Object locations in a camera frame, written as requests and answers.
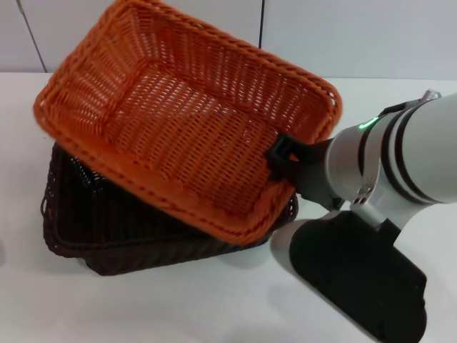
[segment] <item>white tabletop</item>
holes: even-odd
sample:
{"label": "white tabletop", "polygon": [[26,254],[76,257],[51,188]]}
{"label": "white tabletop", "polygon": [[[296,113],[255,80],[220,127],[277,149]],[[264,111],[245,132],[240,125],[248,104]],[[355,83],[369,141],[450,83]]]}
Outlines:
{"label": "white tabletop", "polygon": [[[282,270],[268,245],[117,277],[51,253],[39,205],[53,142],[31,110],[48,78],[0,74],[0,342],[371,342]],[[428,88],[457,92],[457,81],[329,81],[344,100],[336,132]],[[424,343],[455,341],[456,212],[427,209],[396,242],[428,277]],[[299,218],[324,214],[305,203]]]}

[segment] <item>white wall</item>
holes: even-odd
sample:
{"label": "white wall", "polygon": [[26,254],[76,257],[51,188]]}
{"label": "white wall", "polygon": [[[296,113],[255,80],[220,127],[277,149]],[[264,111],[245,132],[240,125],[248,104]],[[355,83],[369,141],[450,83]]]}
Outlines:
{"label": "white wall", "polygon": [[457,79],[453,0],[266,0],[263,48],[326,77]]}
{"label": "white wall", "polygon": [[16,0],[0,0],[0,71],[43,71]]}
{"label": "white wall", "polygon": [[[21,0],[21,2],[44,64],[49,71],[53,71],[84,38],[104,9],[113,1]],[[258,44],[261,0],[165,0],[165,2],[216,25],[238,38]]]}

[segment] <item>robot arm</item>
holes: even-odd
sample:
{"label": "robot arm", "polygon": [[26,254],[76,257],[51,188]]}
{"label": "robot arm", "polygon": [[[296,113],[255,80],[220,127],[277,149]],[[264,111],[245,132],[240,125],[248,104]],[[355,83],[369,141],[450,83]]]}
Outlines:
{"label": "robot arm", "polygon": [[382,342],[425,331],[426,276],[393,243],[422,209],[457,202],[456,109],[457,94],[427,91],[315,145],[280,136],[266,155],[274,178],[331,211],[276,232],[273,255]]}

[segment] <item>dark brown wicker basket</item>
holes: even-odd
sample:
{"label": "dark brown wicker basket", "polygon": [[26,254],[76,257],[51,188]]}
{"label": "dark brown wicker basket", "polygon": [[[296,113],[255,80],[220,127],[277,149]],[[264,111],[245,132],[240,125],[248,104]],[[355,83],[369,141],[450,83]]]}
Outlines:
{"label": "dark brown wicker basket", "polygon": [[270,232],[240,247],[205,234],[142,202],[54,145],[41,205],[44,239],[63,257],[79,257],[100,275],[116,275],[257,247],[292,222],[296,195]]}

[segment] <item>woven texture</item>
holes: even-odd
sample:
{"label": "woven texture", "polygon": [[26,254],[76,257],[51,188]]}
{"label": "woven texture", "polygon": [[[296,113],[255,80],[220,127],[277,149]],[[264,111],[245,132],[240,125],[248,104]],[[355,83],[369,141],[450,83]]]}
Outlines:
{"label": "woven texture", "polygon": [[278,133],[325,139],[323,79],[159,1],[120,0],[34,105],[67,151],[145,202],[232,244],[261,238],[293,188],[268,180]]}
{"label": "woven texture", "polygon": [[53,148],[42,204],[48,248],[81,257],[100,275],[203,259],[268,241],[274,229],[292,222],[293,195],[261,239],[240,247],[216,239],[146,204],[82,165],[58,145]]}

